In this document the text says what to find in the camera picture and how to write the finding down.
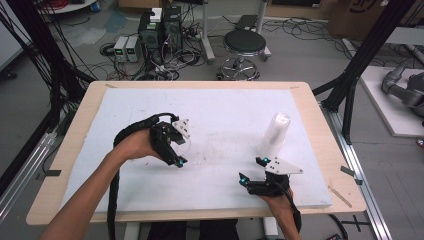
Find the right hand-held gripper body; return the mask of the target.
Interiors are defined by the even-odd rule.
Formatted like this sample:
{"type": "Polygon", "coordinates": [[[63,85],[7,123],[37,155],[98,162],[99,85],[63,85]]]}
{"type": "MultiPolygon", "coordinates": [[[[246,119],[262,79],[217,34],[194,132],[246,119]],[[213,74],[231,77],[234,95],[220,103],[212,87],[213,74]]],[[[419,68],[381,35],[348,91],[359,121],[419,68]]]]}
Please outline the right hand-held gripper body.
{"type": "Polygon", "coordinates": [[[265,179],[252,181],[247,187],[251,195],[276,197],[285,195],[290,188],[289,176],[291,174],[302,174],[303,170],[289,162],[274,158],[263,167],[265,169],[265,179]]]}

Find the single clear plastic cup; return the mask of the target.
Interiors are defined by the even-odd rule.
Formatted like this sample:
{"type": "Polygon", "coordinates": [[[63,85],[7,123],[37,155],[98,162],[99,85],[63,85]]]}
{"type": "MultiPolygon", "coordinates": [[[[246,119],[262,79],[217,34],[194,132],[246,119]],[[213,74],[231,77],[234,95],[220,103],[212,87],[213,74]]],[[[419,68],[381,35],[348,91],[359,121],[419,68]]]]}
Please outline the single clear plastic cup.
{"type": "Polygon", "coordinates": [[[180,156],[188,156],[192,152],[193,142],[191,137],[184,137],[184,142],[178,146],[178,154],[180,156]]]}

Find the stack of translucent plastic cups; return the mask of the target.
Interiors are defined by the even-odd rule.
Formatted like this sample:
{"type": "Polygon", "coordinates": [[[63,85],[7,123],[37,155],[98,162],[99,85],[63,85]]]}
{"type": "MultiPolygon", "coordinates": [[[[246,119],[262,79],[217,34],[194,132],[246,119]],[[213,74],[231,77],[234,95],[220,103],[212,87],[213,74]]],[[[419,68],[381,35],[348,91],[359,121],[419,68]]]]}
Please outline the stack of translucent plastic cups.
{"type": "Polygon", "coordinates": [[[278,112],[272,117],[258,147],[261,158],[274,159],[278,156],[284,145],[290,123],[291,118],[286,113],[278,112]]]}

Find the person's right hand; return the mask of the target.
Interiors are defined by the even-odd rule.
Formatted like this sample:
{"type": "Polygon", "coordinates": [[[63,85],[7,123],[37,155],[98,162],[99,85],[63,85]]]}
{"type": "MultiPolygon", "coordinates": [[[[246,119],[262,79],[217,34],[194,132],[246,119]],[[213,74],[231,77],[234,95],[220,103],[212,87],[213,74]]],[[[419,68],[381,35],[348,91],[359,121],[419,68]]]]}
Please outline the person's right hand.
{"type": "Polygon", "coordinates": [[[293,213],[291,204],[285,195],[277,197],[261,196],[261,199],[268,205],[274,217],[288,217],[293,213]]]}

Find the person's left hand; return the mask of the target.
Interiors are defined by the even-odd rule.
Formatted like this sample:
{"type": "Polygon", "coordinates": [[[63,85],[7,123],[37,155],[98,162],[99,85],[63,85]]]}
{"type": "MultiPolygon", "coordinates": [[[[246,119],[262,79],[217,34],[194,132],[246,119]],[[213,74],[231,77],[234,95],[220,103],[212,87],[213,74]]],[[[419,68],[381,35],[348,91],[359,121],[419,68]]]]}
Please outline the person's left hand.
{"type": "Polygon", "coordinates": [[[147,129],[130,134],[113,148],[111,155],[121,163],[147,156],[159,158],[150,143],[150,132],[147,129]]]}

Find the white foam mat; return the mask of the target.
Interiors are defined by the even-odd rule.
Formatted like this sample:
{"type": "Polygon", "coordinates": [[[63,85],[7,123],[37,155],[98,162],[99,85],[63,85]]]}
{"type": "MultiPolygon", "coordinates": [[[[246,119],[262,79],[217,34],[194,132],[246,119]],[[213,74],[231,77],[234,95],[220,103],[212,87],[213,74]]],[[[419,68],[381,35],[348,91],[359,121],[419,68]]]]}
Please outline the white foam mat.
{"type": "Polygon", "coordinates": [[[324,208],[332,200],[293,95],[272,89],[109,88],[76,158],[64,196],[70,198],[111,150],[118,132],[160,114],[188,120],[192,152],[182,167],[146,157],[120,170],[119,212],[261,208],[263,202],[239,184],[265,177],[255,158],[272,117],[283,112],[291,123],[280,159],[303,170],[290,177],[297,206],[324,208]]]}

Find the light wooden table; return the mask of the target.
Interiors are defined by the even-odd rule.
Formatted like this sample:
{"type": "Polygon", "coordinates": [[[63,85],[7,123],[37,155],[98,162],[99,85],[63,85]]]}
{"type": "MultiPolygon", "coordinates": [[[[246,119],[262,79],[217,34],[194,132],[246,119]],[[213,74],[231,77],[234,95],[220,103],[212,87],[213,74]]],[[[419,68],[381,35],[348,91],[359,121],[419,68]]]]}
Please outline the light wooden table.
{"type": "MultiPolygon", "coordinates": [[[[53,169],[62,170],[62,172],[60,176],[48,177],[42,183],[37,197],[26,217],[28,224],[48,224],[70,199],[66,198],[64,194],[68,186],[71,171],[83,147],[84,140],[91,124],[99,110],[104,93],[109,88],[288,90],[293,95],[319,169],[332,200],[331,205],[324,208],[302,208],[297,206],[296,203],[295,205],[304,214],[362,212],[366,208],[364,199],[353,178],[340,171],[340,167],[346,164],[345,159],[309,85],[305,82],[96,81],[90,84],[53,161],[53,169]],[[328,185],[340,192],[353,205],[352,208],[345,205],[331,190],[329,190],[328,185]]],[[[119,222],[152,222],[264,217],[269,215],[270,211],[264,202],[263,204],[261,208],[242,209],[168,210],[161,212],[119,212],[119,210],[117,210],[116,219],[119,222]]]]}

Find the thin wooden stick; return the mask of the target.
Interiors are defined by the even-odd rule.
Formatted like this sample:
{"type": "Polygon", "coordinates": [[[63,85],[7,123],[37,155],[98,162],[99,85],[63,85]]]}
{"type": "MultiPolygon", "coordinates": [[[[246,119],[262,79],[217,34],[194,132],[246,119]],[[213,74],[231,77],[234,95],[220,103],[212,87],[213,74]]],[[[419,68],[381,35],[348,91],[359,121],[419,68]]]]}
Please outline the thin wooden stick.
{"type": "Polygon", "coordinates": [[[347,205],[349,208],[352,208],[352,204],[340,193],[338,192],[335,188],[333,188],[332,186],[328,185],[329,190],[331,190],[345,205],[347,205]]]}

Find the white metal stand leg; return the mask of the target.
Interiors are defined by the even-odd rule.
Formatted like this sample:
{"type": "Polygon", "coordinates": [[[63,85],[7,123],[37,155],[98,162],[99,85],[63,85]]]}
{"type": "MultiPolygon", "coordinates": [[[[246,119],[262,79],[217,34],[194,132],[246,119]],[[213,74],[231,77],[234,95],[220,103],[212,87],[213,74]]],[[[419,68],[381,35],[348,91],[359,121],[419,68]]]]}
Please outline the white metal stand leg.
{"type": "Polygon", "coordinates": [[[202,32],[200,34],[201,44],[205,53],[205,59],[208,64],[215,61],[215,54],[213,52],[211,43],[208,38],[208,0],[202,1],[202,32]]]}
{"type": "MultiPolygon", "coordinates": [[[[262,34],[262,28],[265,20],[266,9],[269,0],[260,0],[259,10],[258,10],[258,19],[256,24],[255,32],[259,35],[262,34]]],[[[268,46],[265,46],[263,52],[261,53],[261,57],[263,61],[267,61],[272,56],[268,46]]]]}

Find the black computer tower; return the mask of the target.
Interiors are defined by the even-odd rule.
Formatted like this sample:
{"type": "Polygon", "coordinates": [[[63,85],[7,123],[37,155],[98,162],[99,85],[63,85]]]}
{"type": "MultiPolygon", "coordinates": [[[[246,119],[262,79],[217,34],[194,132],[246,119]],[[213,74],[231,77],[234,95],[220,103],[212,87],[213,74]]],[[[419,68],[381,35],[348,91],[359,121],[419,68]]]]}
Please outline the black computer tower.
{"type": "Polygon", "coordinates": [[[163,25],[161,21],[158,23],[150,21],[152,9],[153,8],[145,10],[141,15],[138,35],[141,41],[145,61],[161,65],[163,63],[163,57],[161,54],[164,37],[163,25]]]}
{"type": "Polygon", "coordinates": [[[166,35],[166,42],[170,49],[178,51],[182,49],[182,27],[181,27],[181,7],[170,6],[164,9],[163,24],[166,35]]]}

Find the black round stool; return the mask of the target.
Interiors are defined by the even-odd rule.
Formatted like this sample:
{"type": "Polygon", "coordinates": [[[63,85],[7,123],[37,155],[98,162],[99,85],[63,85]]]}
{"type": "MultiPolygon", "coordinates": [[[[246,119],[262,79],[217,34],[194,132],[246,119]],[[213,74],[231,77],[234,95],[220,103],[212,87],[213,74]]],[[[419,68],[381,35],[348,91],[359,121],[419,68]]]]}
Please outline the black round stool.
{"type": "Polygon", "coordinates": [[[223,39],[224,48],[234,54],[219,67],[218,80],[252,81],[260,76],[260,72],[249,57],[259,56],[265,51],[266,40],[251,30],[234,30],[227,33],[223,39]]]}

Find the white floor board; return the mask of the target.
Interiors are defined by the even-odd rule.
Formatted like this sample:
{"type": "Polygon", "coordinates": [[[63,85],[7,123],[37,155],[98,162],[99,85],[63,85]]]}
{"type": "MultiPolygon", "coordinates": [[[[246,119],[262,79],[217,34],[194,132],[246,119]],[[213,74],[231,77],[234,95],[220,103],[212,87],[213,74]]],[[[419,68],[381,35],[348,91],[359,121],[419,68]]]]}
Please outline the white floor board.
{"type": "Polygon", "coordinates": [[[369,66],[361,76],[361,83],[392,136],[424,138],[424,118],[381,90],[383,78],[391,70],[391,67],[369,66]]]}

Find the brown cardboard box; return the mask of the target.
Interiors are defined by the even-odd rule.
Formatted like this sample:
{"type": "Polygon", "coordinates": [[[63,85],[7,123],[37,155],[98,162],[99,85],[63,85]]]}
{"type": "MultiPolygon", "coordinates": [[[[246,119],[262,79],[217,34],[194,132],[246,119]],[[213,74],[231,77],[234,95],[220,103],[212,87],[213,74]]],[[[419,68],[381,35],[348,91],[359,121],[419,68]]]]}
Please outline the brown cardboard box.
{"type": "Polygon", "coordinates": [[[415,0],[337,0],[327,23],[333,38],[386,43],[415,0]]]}

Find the aluminium floor rail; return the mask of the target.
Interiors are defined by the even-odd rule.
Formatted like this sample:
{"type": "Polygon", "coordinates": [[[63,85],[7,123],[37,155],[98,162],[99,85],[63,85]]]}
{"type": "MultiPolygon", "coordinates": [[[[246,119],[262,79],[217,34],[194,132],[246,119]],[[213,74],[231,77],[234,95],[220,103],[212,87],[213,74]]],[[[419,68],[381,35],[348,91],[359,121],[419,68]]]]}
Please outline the aluminium floor rail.
{"type": "Polygon", "coordinates": [[[6,220],[9,212],[25,190],[31,178],[46,159],[56,139],[56,131],[43,133],[35,142],[35,145],[29,147],[29,153],[24,154],[22,157],[23,164],[12,178],[5,192],[0,196],[0,224],[6,220]]]}
{"type": "Polygon", "coordinates": [[[351,170],[350,175],[356,182],[356,186],[364,198],[366,204],[366,216],[372,228],[376,240],[393,240],[384,217],[379,209],[378,203],[368,184],[365,172],[361,166],[359,158],[352,144],[349,144],[342,135],[342,119],[338,113],[332,113],[327,109],[321,108],[330,129],[335,136],[336,142],[341,149],[345,161],[351,170]]]}

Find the black metal frame post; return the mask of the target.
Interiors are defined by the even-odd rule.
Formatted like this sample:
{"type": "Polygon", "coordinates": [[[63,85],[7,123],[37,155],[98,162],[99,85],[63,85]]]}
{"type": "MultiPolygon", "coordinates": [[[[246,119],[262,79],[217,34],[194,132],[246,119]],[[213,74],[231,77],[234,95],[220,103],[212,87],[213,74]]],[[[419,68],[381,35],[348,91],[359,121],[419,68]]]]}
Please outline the black metal frame post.
{"type": "Polygon", "coordinates": [[[337,78],[312,90],[314,96],[331,90],[328,97],[321,102],[323,108],[331,113],[337,113],[340,104],[345,102],[341,135],[349,145],[352,144],[351,122],[356,85],[371,60],[414,3],[415,0],[388,0],[387,6],[345,70],[337,78]]]}
{"type": "Polygon", "coordinates": [[[0,14],[0,20],[23,47],[46,83],[50,90],[51,108],[80,103],[86,87],[95,79],[66,59],[33,0],[5,1],[26,31],[30,45],[17,34],[17,28],[5,15],[0,14]]]}

